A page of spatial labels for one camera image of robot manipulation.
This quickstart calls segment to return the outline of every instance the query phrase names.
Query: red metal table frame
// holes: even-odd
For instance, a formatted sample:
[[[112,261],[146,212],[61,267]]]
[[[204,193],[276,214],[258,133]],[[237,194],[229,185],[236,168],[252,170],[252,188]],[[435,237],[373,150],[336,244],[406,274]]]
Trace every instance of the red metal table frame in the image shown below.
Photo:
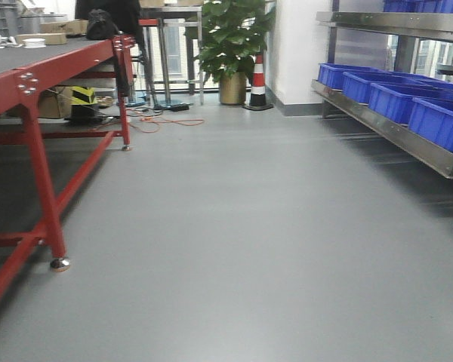
[[[118,105],[121,129],[111,131],[91,131],[72,133],[42,133],[39,125],[37,107],[39,94],[54,85],[70,78],[90,78],[86,71],[107,60],[116,59],[119,71],[132,82],[130,48],[134,40],[129,35],[118,35],[112,40],[96,41],[64,54],[37,63],[15,68],[0,74],[0,114],[14,106],[20,106],[23,131],[0,133],[0,145],[24,144],[28,146],[35,184],[42,207],[42,218],[30,232],[0,234],[0,247],[15,247],[0,268],[0,299],[10,283],[20,271],[24,262],[39,244],[51,248],[54,258],[51,266],[56,270],[68,268],[66,245],[60,224],[60,214],[79,190],[88,174],[100,160],[113,137],[122,137],[124,150],[129,150],[129,130],[126,116],[124,94],[118,84]],[[94,73],[95,78],[116,77],[116,74]],[[87,160],[77,170],[65,189],[55,195],[48,161],[45,154],[44,138],[101,137],[102,140]]]

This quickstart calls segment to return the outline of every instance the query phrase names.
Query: black cone base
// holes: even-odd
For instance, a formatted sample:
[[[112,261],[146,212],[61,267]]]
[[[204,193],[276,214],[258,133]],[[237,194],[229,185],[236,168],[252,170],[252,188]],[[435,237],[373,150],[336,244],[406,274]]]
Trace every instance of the black cone base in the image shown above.
[[[243,108],[251,111],[264,111],[265,109],[273,108],[273,104],[267,104],[265,94],[251,94],[250,104],[244,104]]]
[[[248,104],[244,104],[243,108],[250,109],[251,111],[264,111],[265,109],[273,108],[273,104],[266,104],[265,106],[250,106]]]

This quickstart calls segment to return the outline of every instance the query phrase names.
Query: gray table top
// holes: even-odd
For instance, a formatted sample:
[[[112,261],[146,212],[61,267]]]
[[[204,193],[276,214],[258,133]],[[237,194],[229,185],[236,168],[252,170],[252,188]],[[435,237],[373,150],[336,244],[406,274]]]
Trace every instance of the gray table top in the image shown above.
[[[0,73],[37,63],[70,51],[86,48],[98,42],[100,41],[92,41],[81,37],[68,38],[67,44],[48,45],[45,48],[25,49],[21,47],[0,49]]]

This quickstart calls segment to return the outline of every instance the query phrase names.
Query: potted plant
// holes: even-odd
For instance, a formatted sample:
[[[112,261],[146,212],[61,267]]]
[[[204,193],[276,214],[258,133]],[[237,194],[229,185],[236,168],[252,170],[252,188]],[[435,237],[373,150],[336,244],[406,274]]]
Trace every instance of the potted plant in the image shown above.
[[[267,49],[266,33],[275,20],[275,8],[266,12],[266,0],[206,0],[202,8],[200,69],[219,84],[220,102],[245,102],[246,79],[251,83],[254,56]]]

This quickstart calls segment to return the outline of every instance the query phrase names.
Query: cable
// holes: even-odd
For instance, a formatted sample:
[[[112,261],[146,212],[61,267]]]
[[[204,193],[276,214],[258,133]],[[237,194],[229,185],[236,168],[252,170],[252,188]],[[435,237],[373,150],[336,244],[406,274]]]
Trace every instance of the cable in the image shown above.
[[[58,96],[64,97],[68,100],[72,101],[72,98],[67,97],[62,94],[62,92],[57,92],[53,89],[48,89],[48,91],[55,93]],[[98,111],[94,107],[91,106],[86,106],[82,105],[83,107],[93,109],[95,112],[101,114],[103,117],[108,119],[108,122],[102,123],[96,127],[91,128],[89,131],[94,132],[96,130],[99,130],[104,127],[109,127],[113,126],[115,124],[120,124],[121,121],[118,120],[120,115],[107,115],[106,113],[103,113],[101,111]],[[145,115],[144,113],[152,111],[153,115]],[[163,114],[162,109],[154,109],[151,107],[144,107],[144,106],[139,106],[136,108],[127,108],[126,109],[126,115],[128,117],[133,117],[133,118],[139,118],[139,122],[147,123],[147,124],[154,124],[156,126],[155,130],[144,130],[143,128],[137,126],[136,124],[128,123],[129,127],[141,132],[141,133],[156,133],[161,130],[162,124],[179,124],[181,126],[187,126],[187,127],[192,127],[192,126],[199,126],[200,124],[205,123],[205,120],[202,118],[193,118],[193,119],[181,119],[181,120],[172,120],[172,119],[167,119],[161,117]]]

